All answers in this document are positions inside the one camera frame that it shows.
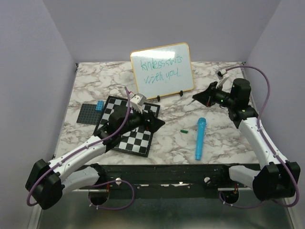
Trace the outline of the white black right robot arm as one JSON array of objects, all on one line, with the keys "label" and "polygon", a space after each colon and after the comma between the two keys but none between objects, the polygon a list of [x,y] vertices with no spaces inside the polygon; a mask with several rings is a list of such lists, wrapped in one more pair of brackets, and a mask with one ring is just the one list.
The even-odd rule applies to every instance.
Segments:
[{"label": "white black right robot arm", "polygon": [[230,166],[219,175],[219,181],[225,187],[235,182],[246,185],[260,201],[297,197],[300,166],[288,161],[275,147],[259,121],[257,111],[249,104],[250,93],[250,83],[238,78],[233,81],[229,93],[213,82],[205,91],[192,96],[206,107],[219,104],[228,109],[230,120],[245,136],[260,165],[259,171],[242,165]]}]

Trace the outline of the yellow framed whiteboard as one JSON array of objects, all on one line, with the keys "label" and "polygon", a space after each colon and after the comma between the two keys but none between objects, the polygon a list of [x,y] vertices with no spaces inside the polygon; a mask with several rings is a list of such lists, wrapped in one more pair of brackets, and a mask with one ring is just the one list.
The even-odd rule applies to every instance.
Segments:
[{"label": "yellow framed whiteboard", "polygon": [[147,99],[183,95],[195,88],[187,43],[165,45],[130,54],[137,91]]}]

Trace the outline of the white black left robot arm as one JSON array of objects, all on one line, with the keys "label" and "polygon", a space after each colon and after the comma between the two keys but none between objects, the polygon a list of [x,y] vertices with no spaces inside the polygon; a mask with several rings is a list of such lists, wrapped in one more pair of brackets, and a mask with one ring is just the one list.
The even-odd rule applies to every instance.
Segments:
[{"label": "white black left robot arm", "polygon": [[95,130],[93,135],[80,147],[67,153],[62,158],[45,162],[38,160],[32,167],[25,188],[29,194],[26,199],[28,206],[35,204],[49,208],[63,195],[63,181],[91,159],[114,148],[121,136],[135,128],[143,127],[145,131],[155,133],[165,122],[148,112],[123,114],[114,111],[106,124]]}]

